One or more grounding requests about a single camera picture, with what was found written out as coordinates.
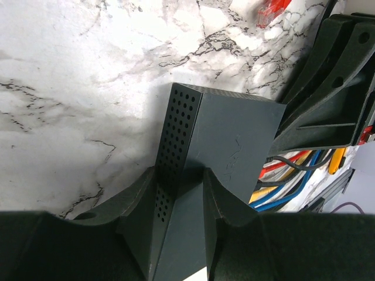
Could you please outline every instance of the red cable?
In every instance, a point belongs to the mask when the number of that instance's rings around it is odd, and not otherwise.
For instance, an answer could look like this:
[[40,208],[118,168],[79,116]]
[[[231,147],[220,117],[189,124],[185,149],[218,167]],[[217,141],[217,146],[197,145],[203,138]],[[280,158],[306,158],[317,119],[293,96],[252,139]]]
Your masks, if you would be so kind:
[[[290,157],[289,160],[294,162],[294,161],[297,161],[299,158],[301,158],[303,155],[305,155],[306,153],[308,153],[309,150],[304,150],[304,151],[301,151],[299,152],[297,155],[293,156],[293,157]],[[264,174],[270,172],[270,171],[273,171],[273,170],[276,170],[276,169],[279,169],[283,166],[285,166],[286,164],[284,162],[280,162],[280,163],[277,163],[277,164],[273,164],[273,165],[270,165],[266,168],[263,168],[260,175],[259,175],[259,178],[263,177]]]

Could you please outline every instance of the yellow cable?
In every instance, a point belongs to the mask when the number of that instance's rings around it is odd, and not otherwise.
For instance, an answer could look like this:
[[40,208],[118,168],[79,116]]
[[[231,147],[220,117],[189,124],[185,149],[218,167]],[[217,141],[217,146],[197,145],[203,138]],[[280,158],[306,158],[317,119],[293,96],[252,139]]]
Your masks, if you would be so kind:
[[344,164],[346,148],[337,148],[329,163],[328,173],[335,174]]
[[[310,155],[311,151],[306,153],[305,155],[303,155],[301,158],[299,158],[297,161],[296,161],[296,164],[300,165],[302,164],[303,161],[306,160],[306,158]],[[283,180],[285,179],[287,176],[289,176],[292,172],[294,171],[294,168],[290,168],[286,173],[285,175],[283,175],[281,177],[280,180]],[[265,187],[264,189],[261,189],[261,190],[257,190],[257,191],[254,191],[253,194],[251,195],[251,198],[250,198],[250,201],[248,202],[249,204],[255,200],[258,200],[260,197],[263,197],[265,195],[267,195],[268,193],[270,193],[271,191],[275,190],[277,188],[277,186],[274,186],[274,187]]]

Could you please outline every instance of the white marble surface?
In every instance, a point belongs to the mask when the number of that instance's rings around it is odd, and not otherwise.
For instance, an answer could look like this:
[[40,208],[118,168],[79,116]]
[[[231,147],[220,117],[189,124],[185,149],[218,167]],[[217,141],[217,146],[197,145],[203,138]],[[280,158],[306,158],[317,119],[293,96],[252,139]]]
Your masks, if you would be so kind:
[[322,0],[0,0],[0,209],[72,218],[152,166],[171,82],[276,99]]

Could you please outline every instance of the cable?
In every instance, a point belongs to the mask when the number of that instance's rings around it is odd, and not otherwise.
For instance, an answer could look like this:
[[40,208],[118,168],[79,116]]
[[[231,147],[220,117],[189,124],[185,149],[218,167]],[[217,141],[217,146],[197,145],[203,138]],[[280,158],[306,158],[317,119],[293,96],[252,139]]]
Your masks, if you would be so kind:
[[332,149],[332,151],[328,154],[327,157],[325,157],[325,159],[323,161],[321,161],[319,164],[312,165],[312,166],[309,166],[309,167],[306,167],[306,166],[303,166],[303,165],[297,165],[297,164],[293,163],[292,161],[290,161],[289,159],[287,159],[285,157],[282,157],[282,156],[274,156],[274,160],[283,161],[288,166],[291,166],[291,167],[293,167],[295,169],[298,169],[298,170],[313,171],[313,170],[316,170],[316,169],[318,169],[320,167],[323,167],[325,164],[327,164],[328,161],[330,161],[330,159],[332,158],[332,156],[333,156],[334,153],[335,153],[335,150]]
[[[317,159],[317,162],[319,163],[320,161],[322,161],[326,156],[327,154],[329,153],[329,149],[325,149],[323,150],[320,154],[319,154],[319,157]],[[296,190],[300,187],[300,185],[302,184],[302,181],[304,180],[304,178],[301,178],[297,184],[295,184],[287,193],[285,196],[288,196],[288,195],[291,195],[293,194],[294,192],[296,192]],[[280,210],[283,206],[287,205],[288,202],[284,202],[274,208],[272,208],[272,211],[274,212],[277,212],[278,210]]]
[[[309,163],[309,161],[311,160],[311,158],[314,157],[316,154],[318,154],[318,152],[316,152],[314,154],[310,153],[310,155],[305,159],[305,161],[303,162],[303,164],[307,165]],[[258,199],[257,201],[254,201],[251,204],[249,204],[249,206],[252,207],[252,208],[255,208],[256,206],[265,203],[266,201],[268,201],[269,199],[271,199],[273,196],[275,196],[276,194],[278,194],[284,188],[284,186],[285,186],[284,184],[278,186],[275,190],[271,191],[266,196],[264,196],[264,197]]]
[[[316,160],[318,159],[319,157],[319,154],[320,154],[320,150],[314,154],[312,160],[311,160],[311,165],[313,166],[316,162]],[[273,208],[273,207],[276,207],[282,203],[285,203],[285,202],[289,202],[291,201],[293,198],[297,197],[301,192],[302,190],[305,188],[305,185],[306,183],[308,182],[309,178],[310,178],[310,175],[311,175],[312,171],[307,171],[305,176],[304,176],[304,179],[302,181],[302,184],[298,187],[297,191],[294,192],[293,194],[289,195],[289,196],[285,196],[281,199],[278,199],[276,201],[273,201],[273,202],[270,202],[270,203],[267,203],[267,204],[264,204],[260,207],[257,207],[255,208],[258,212],[262,212],[262,211],[265,211],[265,210],[268,210],[270,208]]]
[[346,202],[346,203],[343,203],[339,206],[337,206],[331,213],[335,213],[337,212],[338,210],[340,210],[342,207],[345,207],[345,206],[348,206],[348,205],[351,205],[353,207],[355,207],[361,214],[365,215],[364,211],[362,210],[361,207],[359,207],[356,203],[354,202]]
[[[312,159],[312,153],[310,153],[308,155],[308,157],[306,158],[305,161],[302,162],[302,165],[306,166],[310,160]],[[274,187],[274,186],[281,186],[283,184],[287,184],[289,183],[292,179],[295,178],[295,176],[300,172],[301,170],[298,170],[298,169],[294,169],[293,168],[293,171],[292,173],[288,176],[288,177],[285,177],[284,179],[282,180],[279,180],[279,181],[261,181],[261,180],[258,180],[257,182],[257,187],[256,188],[260,188],[260,187]]]
[[[302,164],[307,157],[309,157],[309,155],[311,154],[311,151],[308,151],[308,153],[304,154],[301,158],[299,158],[297,161],[296,161],[296,164]],[[281,180],[285,179],[287,176],[289,176],[295,169],[293,168],[290,168],[282,177],[281,177]],[[273,186],[273,187],[266,187],[264,189],[261,189],[261,190],[257,190],[257,191],[254,191],[253,194],[251,195],[251,198],[250,198],[250,201],[249,201],[249,204],[251,202],[254,202],[255,200],[257,200],[259,197],[261,196],[264,196],[264,195],[267,195],[268,193],[270,193],[271,191],[275,190],[277,188],[277,186],[279,186],[280,184],[276,184],[276,186]]]
[[[309,151],[310,151],[310,150],[301,151],[301,152],[299,152],[298,154],[296,154],[295,156],[290,157],[289,160],[290,160],[290,161],[293,161],[293,162],[294,162],[294,161],[297,161],[297,160],[300,159],[301,157],[305,156]],[[274,160],[274,156],[273,156],[273,157],[269,157],[269,158],[267,158],[267,161],[269,161],[269,160],[270,160],[270,162],[271,162],[272,160]],[[273,165],[270,165],[270,166],[268,166],[268,167],[265,167],[265,168],[262,169],[259,178],[263,177],[264,174],[266,174],[266,173],[268,173],[268,172],[270,172],[270,171],[273,171],[273,170],[279,169],[279,168],[281,168],[281,167],[283,167],[283,166],[285,166],[285,165],[286,165],[285,163],[281,162],[281,163],[277,163],[277,164],[273,164]]]

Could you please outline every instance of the perforated panel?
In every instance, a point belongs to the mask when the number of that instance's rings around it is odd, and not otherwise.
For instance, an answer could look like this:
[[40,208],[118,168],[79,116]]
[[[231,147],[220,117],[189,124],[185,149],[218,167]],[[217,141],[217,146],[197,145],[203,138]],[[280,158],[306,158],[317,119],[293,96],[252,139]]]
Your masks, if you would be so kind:
[[225,90],[218,90],[218,89],[212,89],[207,87],[201,87],[201,86],[195,86],[195,85],[189,85],[189,84],[183,84],[186,87],[189,87],[190,89],[199,91],[203,94],[214,94],[214,95],[225,95],[227,97],[233,97],[233,98],[245,98],[247,100],[253,100],[253,101],[268,101],[272,102],[271,100],[260,97],[257,95],[251,95],[251,94],[242,94],[239,92],[231,92],[231,91],[225,91]]
[[178,192],[179,179],[185,165],[201,96],[201,93],[181,84],[172,86],[155,164],[158,190],[152,237],[151,278]]
[[177,192],[200,101],[199,93],[179,88],[172,89],[156,160],[159,183],[172,197]]

